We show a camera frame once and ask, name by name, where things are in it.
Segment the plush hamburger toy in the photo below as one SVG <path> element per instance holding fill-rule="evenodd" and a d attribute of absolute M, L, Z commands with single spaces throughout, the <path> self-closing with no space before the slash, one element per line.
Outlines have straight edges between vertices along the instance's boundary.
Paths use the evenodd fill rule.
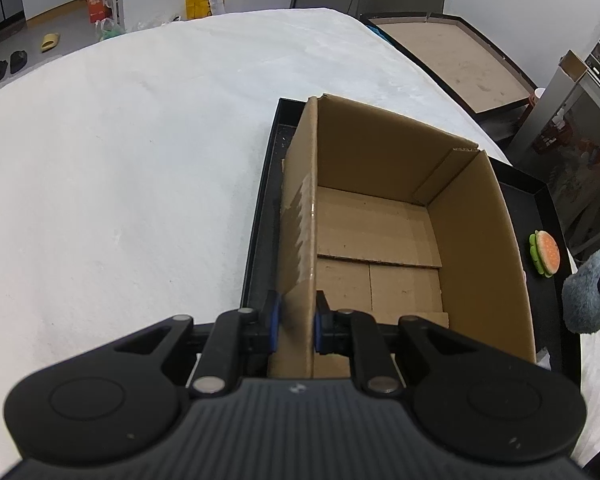
<path fill-rule="evenodd" d="M 529 235 L 529 252 L 536 272 L 551 278 L 560 267 L 559 247 L 549 232 L 536 230 Z"/>

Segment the grey metal table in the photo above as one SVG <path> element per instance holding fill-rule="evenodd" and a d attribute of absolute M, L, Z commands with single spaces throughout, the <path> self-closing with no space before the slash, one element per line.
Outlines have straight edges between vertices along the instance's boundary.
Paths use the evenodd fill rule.
<path fill-rule="evenodd" d="M 600 248 L 600 80 L 569 51 L 506 148 L 508 160 L 550 189 L 568 248 Z"/>

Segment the green plastic bag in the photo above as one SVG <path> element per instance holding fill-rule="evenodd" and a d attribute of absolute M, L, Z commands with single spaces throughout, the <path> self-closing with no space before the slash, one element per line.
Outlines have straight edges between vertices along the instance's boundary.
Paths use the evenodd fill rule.
<path fill-rule="evenodd" d="M 104 41 L 124 34 L 124 28 L 112 18 L 104 18 L 95 24 L 97 41 Z"/>

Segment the white bed cover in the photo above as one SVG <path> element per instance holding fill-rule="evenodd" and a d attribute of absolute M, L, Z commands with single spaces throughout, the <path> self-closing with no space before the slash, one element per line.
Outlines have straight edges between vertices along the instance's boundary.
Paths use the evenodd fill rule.
<path fill-rule="evenodd" d="M 0 479 L 588 479 L 576 382 L 352 311 L 349 373 L 276 378 L 242 301 L 277 104 L 339 96 L 475 142 L 331 10 L 131 32 L 0 89 Z"/>

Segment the yellow slipper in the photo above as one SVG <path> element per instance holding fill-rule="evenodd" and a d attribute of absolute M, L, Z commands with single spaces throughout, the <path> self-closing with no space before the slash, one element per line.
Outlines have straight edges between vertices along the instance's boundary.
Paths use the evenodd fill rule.
<path fill-rule="evenodd" d="M 59 44 L 60 36 L 56 32 L 50 32 L 46 34 L 41 42 L 40 50 L 42 53 L 46 53 L 50 50 L 55 49 Z"/>

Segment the yellow cardboard box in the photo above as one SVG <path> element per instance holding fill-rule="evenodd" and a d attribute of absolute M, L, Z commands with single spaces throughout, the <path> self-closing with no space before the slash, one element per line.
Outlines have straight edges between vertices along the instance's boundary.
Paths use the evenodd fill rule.
<path fill-rule="evenodd" d="M 185 0 L 186 20 L 208 18 L 212 15 L 221 15 L 226 12 L 225 0 Z"/>

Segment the black framed brown board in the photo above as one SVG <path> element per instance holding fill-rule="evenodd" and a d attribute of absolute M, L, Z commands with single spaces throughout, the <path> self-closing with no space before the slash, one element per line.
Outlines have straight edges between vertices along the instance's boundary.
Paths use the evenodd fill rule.
<path fill-rule="evenodd" d="M 504 51 L 459 16 L 379 13 L 363 14 L 360 21 L 420 67 L 472 117 L 516 110 L 536 89 Z"/>

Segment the fluffy grey-blue plush pillow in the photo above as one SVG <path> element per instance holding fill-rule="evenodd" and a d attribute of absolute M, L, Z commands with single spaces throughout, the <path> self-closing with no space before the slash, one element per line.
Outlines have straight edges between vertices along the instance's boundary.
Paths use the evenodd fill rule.
<path fill-rule="evenodd" d="M 600 330 L 600 249 L 565 280 L 562 289 L 564 317 L 568 330 L 592 334 Z"/>

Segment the brown cardboard box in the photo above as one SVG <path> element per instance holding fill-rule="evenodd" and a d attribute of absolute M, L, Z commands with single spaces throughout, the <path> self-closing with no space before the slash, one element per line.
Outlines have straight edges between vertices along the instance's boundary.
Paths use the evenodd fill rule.
<path fill-rule="evenodd" d="M 283 162 L 276 378 L 341 377 L 314 347 L 316 297 L 393 324 L 408 314 L 526 361 L 526 276 L 488 154 L 339 96 L 308 99 Z"/>

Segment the black slipper right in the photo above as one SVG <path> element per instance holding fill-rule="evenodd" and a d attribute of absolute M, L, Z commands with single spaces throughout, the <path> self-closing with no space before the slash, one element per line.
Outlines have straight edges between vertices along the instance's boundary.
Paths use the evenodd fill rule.
<path fill-rule="evenodd" d="M 12 52 L 9 58 L 10 73 L 16 74 L 26 67 L 28 62 L 28 54 L 25 50 L 17 50 Z"/>

